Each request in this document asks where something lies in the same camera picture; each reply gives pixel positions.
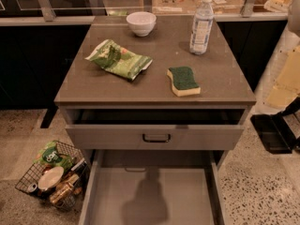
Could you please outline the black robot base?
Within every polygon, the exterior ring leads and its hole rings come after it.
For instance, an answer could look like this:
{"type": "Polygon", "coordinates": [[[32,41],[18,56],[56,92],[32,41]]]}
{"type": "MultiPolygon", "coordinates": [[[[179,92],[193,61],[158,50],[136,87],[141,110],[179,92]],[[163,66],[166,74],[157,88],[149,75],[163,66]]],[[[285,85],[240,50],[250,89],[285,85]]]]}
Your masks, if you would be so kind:
{"type": "Polygon", "coordinates": [[[300,111],[300,98],[296,98],[283,112],[255,114],[250,117],[266,151],[271,154],[290,154],[300,151],[300,137],[296,137],[284,117],[300,111]]]}

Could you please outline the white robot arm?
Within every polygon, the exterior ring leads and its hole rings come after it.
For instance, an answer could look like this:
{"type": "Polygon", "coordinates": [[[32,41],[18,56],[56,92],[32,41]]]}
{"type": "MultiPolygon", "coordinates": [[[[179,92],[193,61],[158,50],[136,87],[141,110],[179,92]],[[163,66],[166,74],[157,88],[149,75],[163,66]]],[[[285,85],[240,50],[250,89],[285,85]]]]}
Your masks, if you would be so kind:
{"type": "MultiPolygon", "coordinates": [[[[265,8],[288,13],[288,30],[300,37],[300,0],[268,0],[265,8]]],[[[265,103],[276,109],[285,109],[300,95],[300,46],[287,53],[282,70],[265,103]]]]}

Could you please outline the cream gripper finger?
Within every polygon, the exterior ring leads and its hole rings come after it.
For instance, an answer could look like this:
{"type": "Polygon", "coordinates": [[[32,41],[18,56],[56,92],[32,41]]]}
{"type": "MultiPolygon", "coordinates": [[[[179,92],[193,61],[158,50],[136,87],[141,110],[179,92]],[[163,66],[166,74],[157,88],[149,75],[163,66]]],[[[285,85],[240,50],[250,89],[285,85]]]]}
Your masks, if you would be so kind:
{"type": "Polygon", "coordinates": [[[274,86],[266,99],[266,103],[277,109],[285,109],[296,98],[297,95],[294,92],[274,86]]]}
{"type": "Polygon", "coordinates": [[[277,77],[276,84],[280,88],[300,93],[300,45],[288,52],[288,58],[277,77]]]}

